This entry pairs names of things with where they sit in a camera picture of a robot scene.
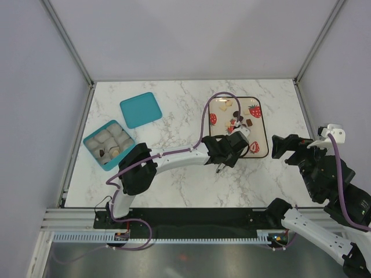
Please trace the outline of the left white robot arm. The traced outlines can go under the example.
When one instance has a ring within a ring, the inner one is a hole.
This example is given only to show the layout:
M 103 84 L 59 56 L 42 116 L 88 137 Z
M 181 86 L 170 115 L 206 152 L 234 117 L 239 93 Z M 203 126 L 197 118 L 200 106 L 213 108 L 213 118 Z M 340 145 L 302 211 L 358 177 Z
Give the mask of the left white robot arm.
M 145 192 L 156 175 L 186 166 L 215 164 L 217 172 L 233 168 L 249 148 L 250 130 L 245 126 L 235 128 L 229 135 L 205 136 L 194 146 L 170 149 L 150 149 L 147 144 L 136 145 L 119 163 L 119 172 L 106 182 L 117 188 L 107 214 L 113 228 L 126 224 L 134 198 Z

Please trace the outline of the white heart chocolate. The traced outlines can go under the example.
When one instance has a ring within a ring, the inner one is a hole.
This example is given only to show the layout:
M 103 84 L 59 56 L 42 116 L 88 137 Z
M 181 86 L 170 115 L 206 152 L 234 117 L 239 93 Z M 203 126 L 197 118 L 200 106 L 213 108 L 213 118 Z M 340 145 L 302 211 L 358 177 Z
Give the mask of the white heart chocolate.
M 113 158 L 116 157 L 116 156 L 118 156 L 118 155 L 119 155 L 119 151 L 117 149 L 115 149 L 115 150 L 112 151 L 112 157 Z

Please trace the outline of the metal serving tongs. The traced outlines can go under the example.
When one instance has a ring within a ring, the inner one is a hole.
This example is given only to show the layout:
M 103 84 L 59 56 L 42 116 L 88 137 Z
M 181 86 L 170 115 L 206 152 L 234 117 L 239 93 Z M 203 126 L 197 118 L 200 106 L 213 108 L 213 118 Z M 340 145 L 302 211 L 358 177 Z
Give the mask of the metal serving tongs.
M 221 171 L 223 171 L 227 166 L 224 164 L 224 163 L 220 163 L 216 169 L 216 173 L 220 173 Z

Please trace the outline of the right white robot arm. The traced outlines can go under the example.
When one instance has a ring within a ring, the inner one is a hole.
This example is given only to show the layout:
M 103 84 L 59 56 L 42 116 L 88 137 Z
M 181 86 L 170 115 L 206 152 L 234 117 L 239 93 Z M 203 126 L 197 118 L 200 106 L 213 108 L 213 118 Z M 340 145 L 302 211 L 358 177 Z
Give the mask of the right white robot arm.
M 274 135 L 272 158 L 279 159 L 287 151 L 292 155 L 285 162 L 299 168 L 311 200 L 325 205 L 324 212 L 344 227 L 348 238 L 315 224 L 280 198 L 267 207 L 266 224 L 304 237 L 337 261 L 347 277 L 370 277 L 370 194 L 351 183 L 355 171 L 340 159 L 336 145 L 334 155 L 328 155 L 328 149 L 315 146 L 314 140 L 297 134 Z

